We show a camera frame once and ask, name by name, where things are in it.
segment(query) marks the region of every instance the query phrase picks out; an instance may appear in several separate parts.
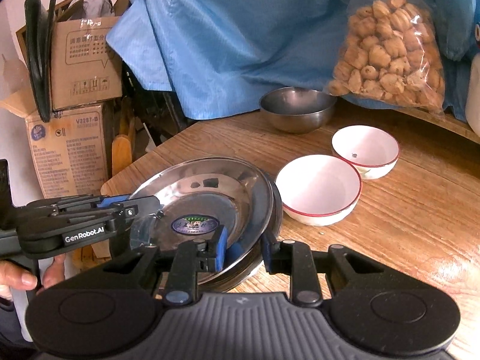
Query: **red rim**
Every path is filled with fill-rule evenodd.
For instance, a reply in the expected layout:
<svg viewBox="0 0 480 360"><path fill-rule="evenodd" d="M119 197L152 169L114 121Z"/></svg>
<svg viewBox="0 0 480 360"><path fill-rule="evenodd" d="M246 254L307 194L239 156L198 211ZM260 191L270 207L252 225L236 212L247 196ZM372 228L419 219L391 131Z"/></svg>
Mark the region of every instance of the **red rim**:
<svg viewBox="0 0 480 360"><path fill-rule="evenodd" d="M332 216L332 215L335 215L335 214L339 214L340 212L346 210L348 207L351 207L352 204L356 203L358 201L358 199L360 198L360 195L362 193L362 189L363 189L363 181L362 181L362 177L360 176L360 173L357 171L357 168L354 167L349 161L347 161L345 158L343 157L334 157L332 155L327 155L327 154L311 154L311 155L325 155L327 157L332 157L332 158L337 158L345 163L347 163L354 171L355 173L357 174L358 176L358 181L360 183L360 188L358 189L358 194L357 196L355 197L355 199L349 203L348 205L346 205L344 208L341 208L340 210L337 210L337 211L334 211L334 212L329 212L328 214L307 214L306 212L302 212L302 211L297 211L297 210L294 210L293 208L287 206L285 203L282 202L282 205L287 207L287 209L289 209L290 211L296 213L296 214L299 214L299 215L303 215L303 216L309 216L311 218L323 218L324 216ZM303 155L302 157L298 157L296 159L294 159L294 161L296 161L297 159L299 158L303 158L303 157L310 157L311 155ZM291 164L293 161L290 161L288 164L286 164L283 168L280 169L280 171L278 172L277 174L277 177L275 178L275 183L277 183L277 179L278 179L278 175L280 174L280 172L286 167L288 166L289 164Z"/></svg>
<svg viewBox="0 0 480 360"><path fill-rule="evenodd" d="M337 150L335 150L335 148L333 147L333 137L335 137L335 135L337 133L339 133L341 130L343 130L344 128L348 128L350 126L347 126L347 127L344 127L344 128L341 128L340 130L338 130L335 134L333 134L333 137L332 137L332 149L333 149L333 152L338 156L338 158L344 160L344 161L347 161L349 164L353 164L353 165L356 165L357 167L362 167L362 168L381 168L381 167L385 167L387 165L390 165L390 164L393 164L395 161L397 161L399 158L400 158L400 145L398 144L398 141L395 139L395 137L386 132L386 131L383 131L381 130L380 128L376 128L376 127L372 127L372 126L366 126L366 125L356 125L356 126L364 126L364 127L370 127L370 128L375 128L376 130L379 130L381 132L384 132L385 134L389 135L390 137L392 137L392 139L395 141L395 143L397 144L397 157L395 157L395 159L393 159L392 161L390 162L387 162L387 163L384 163L382 165L365 165L364 163L356 163L356 162L353 162L353 161L350 161L348 159L346 159L345 157L343 157L341 154L339 154L337 152Z"/></svg>

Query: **black folded object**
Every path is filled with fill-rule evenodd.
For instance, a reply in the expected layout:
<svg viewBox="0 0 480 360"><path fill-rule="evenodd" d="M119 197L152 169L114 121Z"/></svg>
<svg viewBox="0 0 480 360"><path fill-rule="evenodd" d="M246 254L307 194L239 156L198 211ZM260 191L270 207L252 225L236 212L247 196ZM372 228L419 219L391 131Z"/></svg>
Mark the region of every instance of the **black folded object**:
<svg viewBox="0 0 480 360"><path fill-rule="evenodd" d="M40 0L25 0L26 50L30 83L40 118L50 121L50 52L55 3L50 0L49 11Z"/></svg>

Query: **human hand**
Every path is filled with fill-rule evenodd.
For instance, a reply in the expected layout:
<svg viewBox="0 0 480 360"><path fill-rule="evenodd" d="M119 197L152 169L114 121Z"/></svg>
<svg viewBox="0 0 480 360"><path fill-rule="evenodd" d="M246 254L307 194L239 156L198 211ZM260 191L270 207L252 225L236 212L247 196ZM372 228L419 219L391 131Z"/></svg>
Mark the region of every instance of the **human hand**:
<svg viewBox="0 0 480 360"><path fill-rule="evenodd" d="M52 287L65 280L65 257L66 254L61 254L53 259L51 266L43 275L43 288ZM28 291L33 290L36 286L37 278L30 272L12 262L0 261L0 297L12 300L10 287L15 290Z"/></svg>

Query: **fingernail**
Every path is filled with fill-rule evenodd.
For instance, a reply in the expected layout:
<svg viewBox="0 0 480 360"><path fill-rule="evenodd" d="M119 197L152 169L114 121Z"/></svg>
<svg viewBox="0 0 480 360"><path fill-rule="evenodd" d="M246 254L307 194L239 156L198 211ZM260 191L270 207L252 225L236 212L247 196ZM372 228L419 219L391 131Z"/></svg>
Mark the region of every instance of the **fingernail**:
<svg viewBox="0 0 480 360"><path fill-rule="evenodd" d="M35 277L31 274L24 272L22 273L22 283L26 286L33 286L36 283Z"/></svg>

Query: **white bowl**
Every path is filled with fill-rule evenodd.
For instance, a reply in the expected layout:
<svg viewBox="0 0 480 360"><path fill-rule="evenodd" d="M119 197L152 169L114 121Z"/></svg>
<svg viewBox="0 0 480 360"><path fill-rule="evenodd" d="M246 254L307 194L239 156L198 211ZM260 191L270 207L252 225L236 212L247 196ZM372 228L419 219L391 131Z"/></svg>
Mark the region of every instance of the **white bowl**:
<svg viewBox="0 0 480 360"><path fill-rule="evenodd" d="M400 156L397 140L370 126L349 126L332 138L334 153L354 165L362 179L374 180L390 172Z"/></svg>
<svg viewBox="0 0 480 360"><path fill-rule="evenodd" d="M275 180L284 211L311 226L345 218L357 204L362 178L350 163L331 155L307 155L285 165Z"/></svg>

